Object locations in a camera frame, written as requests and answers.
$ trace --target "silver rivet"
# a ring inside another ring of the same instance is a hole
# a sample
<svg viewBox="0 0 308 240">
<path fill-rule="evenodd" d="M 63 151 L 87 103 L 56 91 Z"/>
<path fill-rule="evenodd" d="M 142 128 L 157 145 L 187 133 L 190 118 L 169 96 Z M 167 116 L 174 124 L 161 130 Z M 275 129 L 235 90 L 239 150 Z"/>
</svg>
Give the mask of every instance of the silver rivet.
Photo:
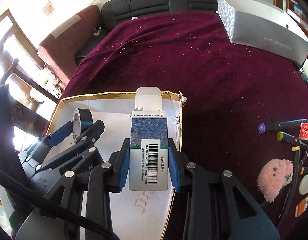
<svg viewBox="0 0 308 240">
<path fill-rule="evenodd" d="M 67 171 L 67 172 L 65 173 L 65 177 L 70 178 L 70 177 L 73 177 L 74 174 L 75 174 L 75 172 L 73 172 L 73 171 Z"/>
<path fill-rule="evenodd" d="M 196 163 L 187 163 L 186 165 L 189 169 L 195 169 Z"/>
<path fill-rule="evenodd" d="M 103 169 L 108 169 L 111 166 L 111 164 L 109 162 L 104 162 L 104 163 L 102 163 L 101 166 L 102 166 Z"/>
<path fill-rule="evenodd" d="M 225 177 L 231 177 L 231 176 L 232 176 L 232 171 L 225 170 L 225 171 L 223 171 L 223 175 L 224 175 Z"/>
</svg>

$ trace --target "pink plush toy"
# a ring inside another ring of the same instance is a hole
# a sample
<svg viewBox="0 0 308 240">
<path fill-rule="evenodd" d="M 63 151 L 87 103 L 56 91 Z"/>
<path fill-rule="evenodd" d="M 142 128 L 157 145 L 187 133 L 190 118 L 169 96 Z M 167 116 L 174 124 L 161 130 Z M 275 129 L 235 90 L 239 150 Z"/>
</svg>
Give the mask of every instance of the pink plush toy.
<svg viewBox="0 0 308 240">
<path fill-rule="evenodd" d="M 293 163 L 290 160 L 270 160 L 260 171 L 258 187 L 266 201 L 272 202 L 281 188 L 289 184 L 293 175 Z"/>
</svg>

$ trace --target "sofa armrest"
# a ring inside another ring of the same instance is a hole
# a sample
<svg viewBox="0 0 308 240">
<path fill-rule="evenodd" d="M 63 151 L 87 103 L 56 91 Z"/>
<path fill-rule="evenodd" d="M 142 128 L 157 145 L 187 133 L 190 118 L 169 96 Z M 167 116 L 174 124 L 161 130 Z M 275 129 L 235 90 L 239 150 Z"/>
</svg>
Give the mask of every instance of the sofa armrest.
<svg viewBox="0 0 308 240">
<path fill-rule="evenodd" d="M 100 11 L 91 5 L 62 23 L 42 41 L 37 53 L 68 84 L 77 64 L 75 54 L 93 37 L 93 28 L 100 25 Z"/>
</svg>

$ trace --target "maroon blanket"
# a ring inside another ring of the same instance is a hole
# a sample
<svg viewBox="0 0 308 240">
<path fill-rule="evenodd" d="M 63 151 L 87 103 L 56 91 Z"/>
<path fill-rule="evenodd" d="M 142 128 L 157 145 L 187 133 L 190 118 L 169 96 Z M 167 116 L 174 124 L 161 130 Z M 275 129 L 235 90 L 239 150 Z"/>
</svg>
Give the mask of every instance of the maroon blanket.
<svg viewBox="0 0 308 240">
<path fill-rule="evenodd" d="M 231 170 L 256 199 L 262 198 L 256 181 L 262 167 L 274 158 L 292 159 L 291 146 L 277 142 L 275 132 L 259 135 L 258 125 L 308 118 L 308 85 L 292 61 L 231 44 L 215 13 L 163 14 L 118 25 L 80 64 L 63 97 L 141 86 L 181 91 L 187 97 L 182 150 L 207 170 Z M 274 224 L 286 190 L 265 209 Z M 282 237 L 298 220 L 301 199 L 297 192 Z"/>
</svg>

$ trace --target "green leaf on plush toy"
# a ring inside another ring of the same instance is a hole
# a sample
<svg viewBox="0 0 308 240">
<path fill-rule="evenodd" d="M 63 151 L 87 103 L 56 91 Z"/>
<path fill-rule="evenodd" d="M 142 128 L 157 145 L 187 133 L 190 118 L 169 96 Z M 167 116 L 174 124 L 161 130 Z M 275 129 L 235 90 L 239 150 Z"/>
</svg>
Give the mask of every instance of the green leaf on plush toy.
<svg viewBox="0 0 308 240">
<path fill-rule="evenodd" d="M 292 173 L 289 176 L 285 176 L 285 180 L 288 181 L 291 178 Z"/>
</svg>

